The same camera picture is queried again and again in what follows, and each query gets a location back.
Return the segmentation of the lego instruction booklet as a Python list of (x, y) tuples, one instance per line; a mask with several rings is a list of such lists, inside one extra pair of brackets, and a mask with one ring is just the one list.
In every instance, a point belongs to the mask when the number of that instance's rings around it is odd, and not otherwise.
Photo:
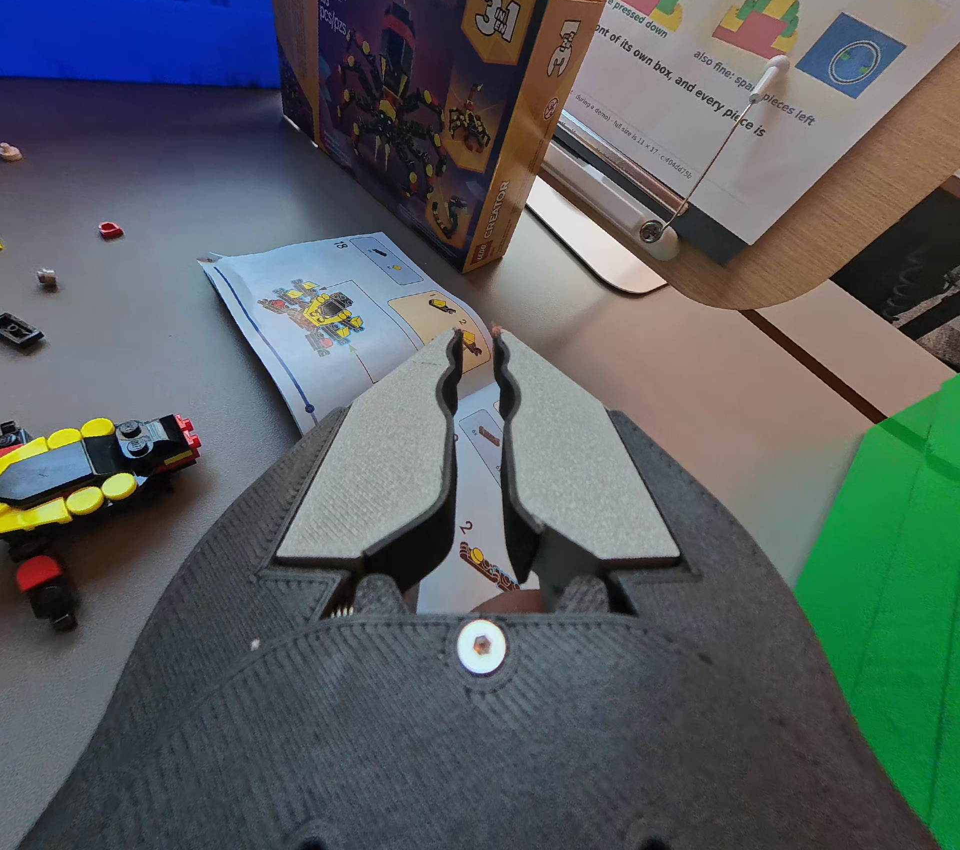
[(295, 244), (202, 267), (304, 434), (440, 332), (463, 332), (454, 417), (455, 542), (419, 586), (417, 609), (468, 611), (518, 584), (501, 512), (502, 419), (491, 335), (474, 311), (383, 233)]

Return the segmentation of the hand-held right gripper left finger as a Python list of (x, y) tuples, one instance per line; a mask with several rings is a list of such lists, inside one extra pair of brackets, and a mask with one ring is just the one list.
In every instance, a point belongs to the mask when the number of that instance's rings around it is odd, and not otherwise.
[(297, 499), (276, 562), (382, 574), (405, 592), (444, 561), (461, 375), (462, 333), (447, 330), (353, 401)]

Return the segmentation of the wooden board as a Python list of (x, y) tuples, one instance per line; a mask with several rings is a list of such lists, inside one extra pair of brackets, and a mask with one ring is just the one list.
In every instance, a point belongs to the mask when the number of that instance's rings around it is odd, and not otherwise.
[(558, 173), (542, 178), (684, 296), (737, 311), (818, 287), (943, 184), (959, 166), (959, 49), (954, 48), (754, 244), (724, 266), (681, 238), (661, 261), (640, 249)]

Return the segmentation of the lego set cardboard box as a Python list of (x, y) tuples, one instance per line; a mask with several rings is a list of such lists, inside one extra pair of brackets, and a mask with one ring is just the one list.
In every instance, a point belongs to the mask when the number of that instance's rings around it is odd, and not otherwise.
[(273, 0), (284, 115), (457, 270), (501, 258), (605, 0)]

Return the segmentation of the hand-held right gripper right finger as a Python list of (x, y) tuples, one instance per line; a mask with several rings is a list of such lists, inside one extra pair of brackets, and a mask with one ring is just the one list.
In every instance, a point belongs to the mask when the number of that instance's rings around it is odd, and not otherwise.
[(673, 567), (681, 550), (605, 406), (507, 331), (494, 339), (511, 567), (554, 609), (577, 577)]

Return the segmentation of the printed instruction poster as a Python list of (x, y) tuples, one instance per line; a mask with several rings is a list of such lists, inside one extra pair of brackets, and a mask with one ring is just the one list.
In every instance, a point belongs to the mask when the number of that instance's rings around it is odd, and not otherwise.
[(958, 0), (606, 0), (565, 110), (679, 197), (771, 58), (686, 217), (753, 244), (958, 44)]

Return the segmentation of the silver stand base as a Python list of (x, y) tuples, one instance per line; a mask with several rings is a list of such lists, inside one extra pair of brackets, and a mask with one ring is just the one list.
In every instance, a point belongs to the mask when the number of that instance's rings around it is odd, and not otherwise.
[(534, 180), (526, 208), (602, 283), (632, 296), (666, 281), (550, 184)]

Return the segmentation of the white rail with screw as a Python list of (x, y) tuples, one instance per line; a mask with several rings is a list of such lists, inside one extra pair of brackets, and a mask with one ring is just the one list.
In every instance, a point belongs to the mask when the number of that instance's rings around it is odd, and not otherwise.
[(615, 179), (617, 168), (605, 162), (561, 125), (554, 131), (542, 168), (570, 192), (575, 203), (618, 244), (661, 262), (679, 256), (680, 238), (664, 218)]

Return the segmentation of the green plastic bin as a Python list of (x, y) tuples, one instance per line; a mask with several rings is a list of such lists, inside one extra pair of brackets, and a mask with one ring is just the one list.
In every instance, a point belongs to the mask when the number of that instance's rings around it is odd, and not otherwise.
[(858, 726), (959, 847), (959, 378), (872, 427), (795, 594)]

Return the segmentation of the yellow black lego model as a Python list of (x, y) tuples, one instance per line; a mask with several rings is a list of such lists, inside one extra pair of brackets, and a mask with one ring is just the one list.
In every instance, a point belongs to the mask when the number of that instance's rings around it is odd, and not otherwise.
[(201, 441), (179, 414), (115, 423), (91, 419), (32, 437), (2, 423), (1, 536), (19, 592), (56, 632), (77, 627), (78, 599), (54, 547), (68, 524), (123, 511), (197, 462)]

